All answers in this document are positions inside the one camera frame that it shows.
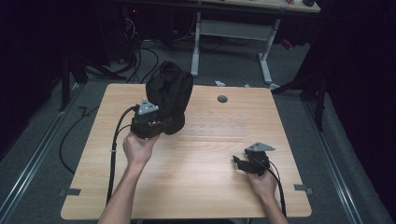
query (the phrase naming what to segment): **wrist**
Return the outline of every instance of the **wrist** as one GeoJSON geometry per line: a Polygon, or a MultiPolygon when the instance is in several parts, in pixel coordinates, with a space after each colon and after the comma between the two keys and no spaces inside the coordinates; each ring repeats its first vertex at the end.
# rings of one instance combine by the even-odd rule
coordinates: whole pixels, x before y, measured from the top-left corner
{"type": "Polygon", "coordinates": [[[270,196],[270,197],[261,196],[260,201],[262,201],[262,205],[264,207],[279,206],[274,196],[270,196]]]}
{"type": "Polygon", "coordinates": [[[125,169],[127,175],[141,175],[146,164],[130,163],[125,169]]]}

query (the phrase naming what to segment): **person's left hand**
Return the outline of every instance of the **person's left hand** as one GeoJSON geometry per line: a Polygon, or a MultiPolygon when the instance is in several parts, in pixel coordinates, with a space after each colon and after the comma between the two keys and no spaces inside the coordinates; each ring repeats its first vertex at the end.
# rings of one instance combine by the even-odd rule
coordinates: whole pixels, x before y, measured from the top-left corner
{"type": "Polygon", "coordinates": [[[123,140],[123,150],[128,160],[128,166],[139,165],[145,166],[151,158],[154,143],[160,136],[154,136],[149,139],[141,139],[134,133],[128,133],[123,140]]]}

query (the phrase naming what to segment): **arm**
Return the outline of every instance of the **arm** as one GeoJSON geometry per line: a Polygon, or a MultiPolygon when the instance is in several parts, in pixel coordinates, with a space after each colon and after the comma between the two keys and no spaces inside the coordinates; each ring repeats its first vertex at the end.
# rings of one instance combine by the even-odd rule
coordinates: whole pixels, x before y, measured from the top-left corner
{"type": "Polygon", "coordinates": [[[254,193],[259,197],[265,215],[270,224],[286,224],[288,220],[283,216],[282,211],[275,198],[276,180],[268,172],[262,176],[246,173],[250,179],[254,193]]]}
{"type": "Polygon", "coordinates": [[[129,133],[125,137],[123,150],[128,160],[128,166],[101,215],[99,223],[131,222],[137,180],[151,158],[152,148],[158,138],[159,135],[145,140],[138,138],[133,133],[129,133]]]}

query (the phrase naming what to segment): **person's right hand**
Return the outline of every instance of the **person's right hand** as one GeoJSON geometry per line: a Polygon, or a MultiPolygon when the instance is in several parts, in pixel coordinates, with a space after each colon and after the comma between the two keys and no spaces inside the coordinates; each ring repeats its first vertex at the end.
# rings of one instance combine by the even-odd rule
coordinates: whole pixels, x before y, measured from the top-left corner
{"type": "Polygon", "coordinates": [[[123,150],[128,160],[128,166],[144,167],[151,158],[154,143],[160,136],[141,139],[134,133],[129,133],[123,141],[123,150]]]}
{"type": "Polygon", "coordinates": [[[258,176],[251,173],[246,173],[253,187],[254,193],[264,202],[275,199],[275,190],[277,182],[268,170],[263,175],[258,176]]]}

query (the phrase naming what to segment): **aluminum rail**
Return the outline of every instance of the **aluminum rail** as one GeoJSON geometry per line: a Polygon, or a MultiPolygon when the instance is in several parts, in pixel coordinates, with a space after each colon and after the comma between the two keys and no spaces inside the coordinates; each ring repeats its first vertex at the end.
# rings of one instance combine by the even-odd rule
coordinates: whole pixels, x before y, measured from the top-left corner
{"type": "Polygon", "coordinates": [[[332,182],[334,183],[335,189],[337,190],[338,196],[340,197],[341,204],[344,206],[344,209],[346,210],[346,216],[348,217],[349,222],[356,224],[363,223],[358,208],[355,206],[355,203],[353,202],[350,190],[343,176],[341,175],[340,170],[338,169],[334,157],[332,156],[332,151],[330,150],[330,147],[327,144],[326,137],[324,133],[318,129],[318,126],[315,123],[315,112],[314,109],[312,108],[312,105],[309,102],[302,102],[302,103],[306,113],[310,117],[310,122],[314,127],[315,132],[317,134],[317,138],[321,144],[321,149],[326,162],[326,166],[329,169],[329,174],[332,178],[332,182]]]}

